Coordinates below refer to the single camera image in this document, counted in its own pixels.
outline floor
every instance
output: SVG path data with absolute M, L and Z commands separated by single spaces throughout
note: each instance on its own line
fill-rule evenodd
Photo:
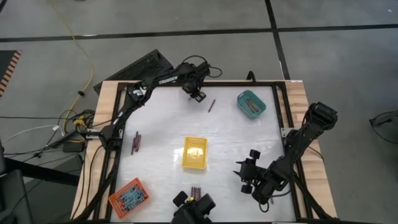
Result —
M 85 39 L 80 43 L 94 63 L 93 83 L 153 49 L 159 49 L 174 65 L 189 55 L 202 55 L 224 70 L 222 79 L 243 79 L 252 70 L 257 79 L 303 80 L 309 102 L 322 101 L 339 115 L 335 128 L 320 138 L 338 216 L 396 223 L 397 145 L 378 138 L 368 120 L 397 109 L 398 2 L 271 0 L 274 21 L 269 19 L 266 2 L 54 1 L 74 33 Z M 359 27 L 366 25 L 381 26 Z M 293 27 L 318 28 L 293 32 Z M 189 34 L 191 30 L 225 29 L 244 32 Z M 8 1 L 0 12 L 0 30 L 0 50 L 23 51 L 0 100 L 0 116 L 59 116 L 90 75 L 88 61 L 73 41 L 51 38 L 68 36 L 68 30 L 47 1 L 41 0 Z M 170 31 L 178 35 L 166 34 Z M 151 32 L 160 33 L 150 37 Z M 97 99 L 93 90 L 87 91 L 76 110 L 95 109 Z M 0 119 L 0 136 L 4 139 L 54 122 Z M 386 134 L 397 140 L 398 130 L 392 131 L 396 132 Z M 4 147 L 9 152 L 38 149 L 51 134 L 51 129 L 33 131 Z M 53 152 L 29 162 L 40 164 L 64 156 Z M 64 161 L 46 166 L 56 167 Z

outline yellow plastic bin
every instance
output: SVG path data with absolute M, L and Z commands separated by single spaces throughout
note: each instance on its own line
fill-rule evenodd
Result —
M 200 137 L 185 137 L 182 167 L 204 169 L 206 168 L 207 139 Z

